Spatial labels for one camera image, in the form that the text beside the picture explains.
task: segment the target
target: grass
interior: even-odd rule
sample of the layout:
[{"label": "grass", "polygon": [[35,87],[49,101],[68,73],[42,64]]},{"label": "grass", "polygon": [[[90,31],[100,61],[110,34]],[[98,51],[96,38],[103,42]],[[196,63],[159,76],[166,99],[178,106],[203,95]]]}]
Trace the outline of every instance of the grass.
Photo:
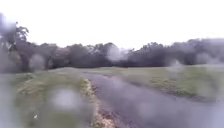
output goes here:
[{"label": "grass", "polygon": [[58,112],[48,105],[49,92],[58,87],[79,92],[82,98],[95,103],[96,98],[89,82],[79,76],[77,69],[63,68],[35,73],[7,74],[1,75],[1,78],[7,80],[7,84],[15,90],[15,106],[19,110],[25,128],[75,128],[80,122],[95,127],[95,122],[97,121],[98,124],[100,122],[94,114],[96,108],[91,107],[91,104],[82,107],[81,114],[73,111]]},{"label": "grass", "polygon": [[98,68],[83,72],[119,76],[128,82],[178,96],[214,100],[223,93],[224,67],[199,65],[160,68]]}]

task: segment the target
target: gravel path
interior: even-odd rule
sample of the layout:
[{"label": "gravel path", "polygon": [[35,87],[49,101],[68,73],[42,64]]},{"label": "gravel path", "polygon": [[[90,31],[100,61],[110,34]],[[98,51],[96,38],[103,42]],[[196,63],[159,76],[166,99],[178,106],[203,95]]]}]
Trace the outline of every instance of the gravel path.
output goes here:
[{"label": "gravel path", "polygon": [[117,77],[83,74],[118,128],[204,128],[211,105],[135,86]]}]

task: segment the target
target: treeline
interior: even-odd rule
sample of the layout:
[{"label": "treeline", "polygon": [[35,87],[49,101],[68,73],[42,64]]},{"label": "treeline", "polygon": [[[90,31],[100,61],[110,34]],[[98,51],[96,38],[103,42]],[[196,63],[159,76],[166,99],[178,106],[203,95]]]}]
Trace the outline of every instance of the treeline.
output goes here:
[{"label": "treeline", "polygon": [[37,45],[26,40],[27,33],[28,30],[17,23],[13,29],[6,31],[0,20],[1,72],[28,72],[60,67],[163,67],[175,61],[184,65],[224,62],[224,39],[191,39],[169,46],[153,42],[138,50],[125,50],[113,43],[87,46],[74,44],[65,48],[47,43]]}]

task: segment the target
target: overcast sky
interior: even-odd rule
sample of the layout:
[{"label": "overcast sky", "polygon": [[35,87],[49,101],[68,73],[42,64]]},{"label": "overcast sky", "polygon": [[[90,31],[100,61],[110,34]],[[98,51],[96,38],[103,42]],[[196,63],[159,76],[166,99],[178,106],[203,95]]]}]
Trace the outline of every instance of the overcast sky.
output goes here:
[{"label": "overcast sky", "polygon": [[113,42],[139,48],[224,37],[222,0],[0,0],[0,11],[36,43]]}]

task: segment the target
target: grassy field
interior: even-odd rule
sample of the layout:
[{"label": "grassy field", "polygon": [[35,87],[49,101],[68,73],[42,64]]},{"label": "grassy field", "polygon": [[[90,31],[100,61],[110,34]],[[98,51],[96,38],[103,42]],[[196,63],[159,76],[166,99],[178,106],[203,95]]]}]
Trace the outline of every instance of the grassy field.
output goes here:
[{"label": "grassy field", "polygon": [[83,72],[119,76],[136,85],[199,100],[222,95],[224,67],[212,65],[162,68],[98,68]]},{"label": "grassy field", "polygon": [[[40,71],[35,73],[25,74],[8,74],[0,75],[1,84],[10,87],[11,92],[7,95],[13,99],[13,106],[17,115],[19,115],[17,122],[25,128],[76,128],[99,127],[102,123],[99,115],[96,115],[96,105],[94,94],[91,90],[89,82],[77,73],[77,69],[64,68],[52,71]],[[62,96],[62,107],[67,109],[59,109],[52,106],[51,94],[58,94],[58,90],[67,90]],[[73,96],[76,102],[67,101],[69,96]],[[7,109],[12,104],[4,104]]]}]

